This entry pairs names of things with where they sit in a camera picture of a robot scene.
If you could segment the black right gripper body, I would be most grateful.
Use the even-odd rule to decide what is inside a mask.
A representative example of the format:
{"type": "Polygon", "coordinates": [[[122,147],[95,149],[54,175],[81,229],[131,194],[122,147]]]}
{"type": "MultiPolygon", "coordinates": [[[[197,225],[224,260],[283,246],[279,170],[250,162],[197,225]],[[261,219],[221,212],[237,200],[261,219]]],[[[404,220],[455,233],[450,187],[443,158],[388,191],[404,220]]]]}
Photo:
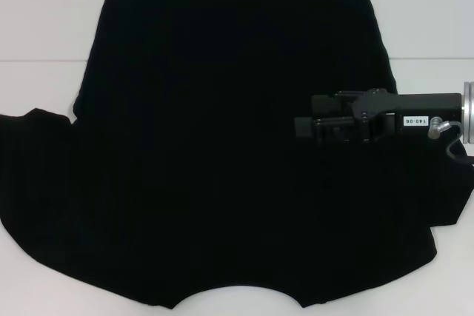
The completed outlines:
{"type": "Polygon", "coordinates": [[[375,88],[351,104],[351,113],[364,133],[362,143],[400,135],[438,139],[452,121],[464,123],[463,103],[459,93],[399,95],[375,88]]]}

